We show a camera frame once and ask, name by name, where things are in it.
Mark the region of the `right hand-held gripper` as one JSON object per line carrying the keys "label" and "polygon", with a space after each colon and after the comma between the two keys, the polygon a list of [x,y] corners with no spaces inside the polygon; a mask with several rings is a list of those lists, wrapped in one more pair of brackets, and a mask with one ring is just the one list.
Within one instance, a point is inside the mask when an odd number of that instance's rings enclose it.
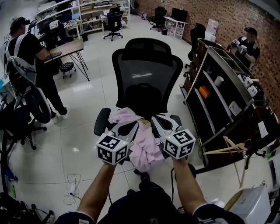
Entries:
{"label": "right hand-held gripper", "polygon": [[154,115],[151,117],[151,124],[156,136],[164,144],[163,151],[171,157],[180,159],[192,153],[196,139],[191,132],[188,129],[175,132],[182,127],[179,116]]}

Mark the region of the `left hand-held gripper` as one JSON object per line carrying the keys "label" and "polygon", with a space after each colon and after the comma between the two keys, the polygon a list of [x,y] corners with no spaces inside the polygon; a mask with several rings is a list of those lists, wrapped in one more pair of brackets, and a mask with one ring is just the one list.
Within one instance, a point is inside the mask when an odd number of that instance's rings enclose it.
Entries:
{"label": "left hand-held gripper", "polygon": [[103,133],[96,142],[98,158],[110,165],[122,165],[131,153],[130,148],[138,129],[137,121],[125,121],[112,128],[117,137],[112,132]]}

